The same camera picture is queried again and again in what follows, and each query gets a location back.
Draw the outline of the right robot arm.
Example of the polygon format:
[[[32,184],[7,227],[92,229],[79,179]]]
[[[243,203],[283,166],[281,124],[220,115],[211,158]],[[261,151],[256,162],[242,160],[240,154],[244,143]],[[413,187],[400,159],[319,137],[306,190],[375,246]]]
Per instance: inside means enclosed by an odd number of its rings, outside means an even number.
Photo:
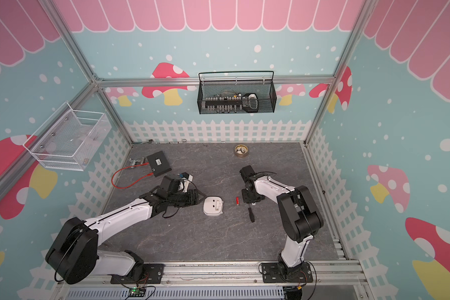
[[[318,231],[324,226],[323,217],[306,186],[288,186],[273,179],[271,172],[256,172],[251,166],[239,171],[245,188],[242,199],[247,204],[262,200],[274,201],[279,209],[286,244],[278,259],[283,277],[299,273],[305,263],[305,252]]]

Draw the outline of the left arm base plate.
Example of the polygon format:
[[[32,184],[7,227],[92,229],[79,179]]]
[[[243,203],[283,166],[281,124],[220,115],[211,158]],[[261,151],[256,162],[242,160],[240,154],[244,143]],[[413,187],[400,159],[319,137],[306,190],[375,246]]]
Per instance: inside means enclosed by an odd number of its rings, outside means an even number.
[[[112,285],[153,285],[160,284],[164,275],[164,264],[139,264],[125,276],[112,275]]]

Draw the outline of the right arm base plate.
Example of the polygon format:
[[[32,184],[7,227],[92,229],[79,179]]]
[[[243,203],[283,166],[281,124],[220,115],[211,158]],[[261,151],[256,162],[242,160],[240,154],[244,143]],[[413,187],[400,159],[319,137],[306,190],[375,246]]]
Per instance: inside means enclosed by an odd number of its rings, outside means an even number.
[[[314,281],[311,266],[303,262],[295,267],[287,267],[283,262],[262,262],[259,272],[264,283],[308,284]]]

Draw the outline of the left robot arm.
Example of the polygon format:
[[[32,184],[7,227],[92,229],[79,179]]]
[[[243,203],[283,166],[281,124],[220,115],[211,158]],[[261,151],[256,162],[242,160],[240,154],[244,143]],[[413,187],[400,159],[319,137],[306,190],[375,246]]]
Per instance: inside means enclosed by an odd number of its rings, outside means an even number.
[[[138,283],[146,277],[145,263],[132,251],[101,251],[99,247],[114,235],[142,221],[177,209],[200,204],[206,199],[188,173],[165,176],[159,186],[111,212],[82,220],[67,220],[46,255],[56,282],[69,285],[89,276],[109,275],[119,284]]]

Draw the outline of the white alarm clock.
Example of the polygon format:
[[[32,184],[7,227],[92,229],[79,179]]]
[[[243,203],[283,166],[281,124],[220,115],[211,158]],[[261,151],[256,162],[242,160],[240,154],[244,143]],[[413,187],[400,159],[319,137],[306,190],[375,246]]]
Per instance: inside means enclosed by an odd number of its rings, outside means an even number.
[[[223,200],[218,196],[208,196],[203,202],[203,212],[206,216],[223,214]]]

